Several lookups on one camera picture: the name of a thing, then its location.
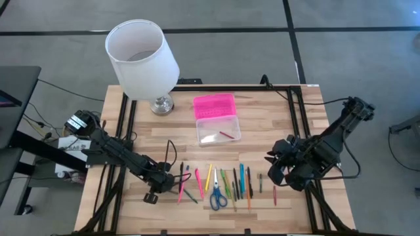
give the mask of floor tile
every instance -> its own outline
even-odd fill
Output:
[[[111,30],[132,19],[161,28],[284,27],[277,0],[13,0],[1,31]]]

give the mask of yellow pencil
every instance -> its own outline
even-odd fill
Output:
[[[209,180],[210,180],[210,174],[211,174],[211,167],[213,166],[213,164],[210,164],[209,167],[209,173],[207,174],[207,180],[205,181],[205,192],[207,193],[207,190],[209,189]]]

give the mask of blue pen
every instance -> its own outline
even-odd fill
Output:
[[[243,171],[243,164],[239,165],[240,174],[241,174],[241,192],[245,193],[245,171]]]

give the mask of clear plastic box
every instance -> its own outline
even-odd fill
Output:
[[[198,119],[196,126],[198,144],[201,146],[241,139],[241,130],[236,115]]]

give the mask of black floor line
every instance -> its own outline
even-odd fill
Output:
[[[383,31],[420,31],[420,26],[295,28],[295,31],[296,31],[296,32],[383,32]]]
[[[295,33],[295,27],[293,26],[293,19],[291,17],[291,11],[288,0],[283,0],[284,12],[287,20],[287,28],[289,29],[291,50],[293,51],[293,57],[295,59],[297,76],[301,84],[306,84],[305,72],[303,71],[301,53],[299,52],[299,46],[297,44],[297,38]]]
[[[420,31],[420,26],[395,27],[332,27],[332,28],[195,28],[163,29],[166,34],[182,33],[276,33],[276,32],[382,32]],[[0,31],[0,36],[61,36],[61,35],[107,35],[110,30],[68,30],[68,31]]]

